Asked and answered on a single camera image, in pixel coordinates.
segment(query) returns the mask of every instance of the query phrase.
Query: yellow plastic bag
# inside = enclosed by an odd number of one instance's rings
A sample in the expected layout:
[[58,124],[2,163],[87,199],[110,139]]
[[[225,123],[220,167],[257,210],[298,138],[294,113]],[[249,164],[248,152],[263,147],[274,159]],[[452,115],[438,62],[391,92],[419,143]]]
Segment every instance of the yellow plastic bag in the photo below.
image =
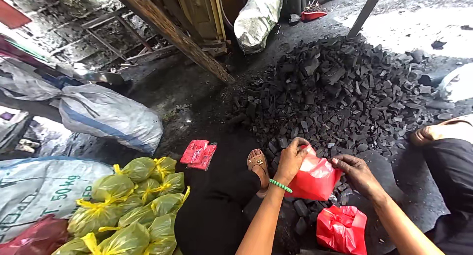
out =
[[190,192],[191,188],[187,186],[185,194],[166,194],[153,200],[151,203],[151,209],[153,210],[154,215],[160,217],[168,213],[176,214],[186,201],[187,197],[189,197]]
[[135,185],[126,175],[106,175],[92,184],[92,199],[106,203],[124,201],[134,188]]
[[184,190],[184,173],[171,173],[164,178],[164,182],[159,186],[156,192],[158,197],[170,194],[181,193]]
[[167,214],[154,219],[148,228],[151,243],[143,255],[172,255],[177,242],[174,236],[174,214]]
[[158,180],[160,183],[163,182],[164,178],[176,171],[176,160],[171,157],[161,157],[160,159],[154,159],[156,168],[151,172],[151,178]]
[[156,168],[156,163],[148,157],[140,157],[131,160],[123,169],[114,165],[115,173],[127,175],[133,182],[139,183],[149,178],[151,172]]
[[93,255],[142,255],[150,243],[150,234],[141,224],[133,223],[116,231],[99,245],[93,233],[82,240]]
[[123,215],[118,221],[118,227],[124,228],[135,221],[148,227],[154,221],[154,218],[156,218],[156,216],[153,210],[151,210],[150,204],[148,204],[143,207],[135,208]]
[[67,227],[67,231],[74,234],[76,238],[88,233],[98,233],[101,227],[114,227],[122,215],[121,208],[115,204],[93,204],[85,200],[76,202],[81,207],[69,219]]
[[130,195],[126,199],[126,201],[121,202],[121,203],[120,202],[116,203],[116,205],[118,207],[121,207],[121,212],[122,213],[127,213],[132,209],[143,206],[144,204],[143,204],[143,201],[142,201],[141,197],[138,196],[137,194],[133,193],[132,195]]
[[139,197],[141,197],[143,204],[148,204],[150,201],[156,198],[154,193],[157,191],[157,188],[159,188],[159,182],[148,178],[147,180],[138,184],[135,192]]
[[74,238],[66,244],[60,246],[51,255],[87,255],[90,250],[80,238]]

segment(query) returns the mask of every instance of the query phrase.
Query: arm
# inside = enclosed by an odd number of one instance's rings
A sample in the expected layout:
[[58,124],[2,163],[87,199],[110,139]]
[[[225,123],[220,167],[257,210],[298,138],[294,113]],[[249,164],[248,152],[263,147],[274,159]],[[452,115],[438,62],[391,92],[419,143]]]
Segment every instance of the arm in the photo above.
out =
[[381,223],[401,255],[444,254],[384,191],[366,163],[351,155],[337,155],[332,165],[346,174],[355,188],[371,200]]
[[[288,186],[294,176],[296,176],[302,160],[307,155],[307,150],[301,149],[299,145],[310,144],[307,140],[297,137],[281,152],[281,160],[279,161],[278,171],[274,179],[285,186]],[[271,254],[283,197],[283,189],[273,184],[269,185],[268,194],[251,221],[250,227],[248,227],[236,255]]]

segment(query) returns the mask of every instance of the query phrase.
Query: hand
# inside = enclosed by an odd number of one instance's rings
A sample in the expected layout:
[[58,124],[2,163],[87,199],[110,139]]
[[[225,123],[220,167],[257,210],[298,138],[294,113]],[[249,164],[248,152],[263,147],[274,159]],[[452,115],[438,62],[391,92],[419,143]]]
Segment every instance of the hand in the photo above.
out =
[[330,162],[334,168],[339,168],[346,173],[347,179],[364,197],[374,200],[385,194],[383,187],[362,159],[340,154],[334,156]]
[[307,149],[301,149],[301,145],[310,146],[310,143],[301,137],[297,137],[286,149],[282,150],[278,171],[274,175],[274,179],[279,183],[289,185],[299,171],[302,161],[308,153]]

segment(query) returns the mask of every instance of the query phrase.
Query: black pants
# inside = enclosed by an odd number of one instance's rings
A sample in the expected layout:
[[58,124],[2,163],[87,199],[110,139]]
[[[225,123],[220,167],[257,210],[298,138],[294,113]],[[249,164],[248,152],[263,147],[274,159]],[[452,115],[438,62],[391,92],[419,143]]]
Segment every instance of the black pants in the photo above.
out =
[[[473,145],[460,139],[441,139],[427,145],[423,152],[451,212],[439,217],[426,235],[447,255],[471,255]],[[174,227],[183,254],[235,254],[250,223],[242,209],[259,187],[256,173],[245,171],[230,182],[191,194],[179,210]]]

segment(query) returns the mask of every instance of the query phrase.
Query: red plastic bag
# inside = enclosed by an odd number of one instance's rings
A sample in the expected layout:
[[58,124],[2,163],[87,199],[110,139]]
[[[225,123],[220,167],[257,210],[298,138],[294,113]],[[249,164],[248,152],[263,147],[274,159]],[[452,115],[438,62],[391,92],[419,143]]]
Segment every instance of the red plastic bag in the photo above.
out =
[[1,255],[51,255],[68,239],[67,220],[48,214],[16,238],[0,244]]
[[340,180],[341,173],[342,171],[334,169],[327,159],[318,158],[316,151],[309,146],[309,153],[302,161],[299,172],[289,184],[292,193],[286,192],[285,196],[327,201],[335,184]]
[[325,208],[317,216],[317,242],[344,254],[366,255],[366,219],[355,206]]
[[184,151],[181,158],[181,164],[201,163],[203,160],[204,150],[209,143],[208,140],[193,140]]
[[210,160],[212,160],[212,156],[215,153],[216,149],[216,144],[208,145],[204,150],[202,162],[188,164],[187,168],[197,168],[207,171],[207,169],[209,168]]

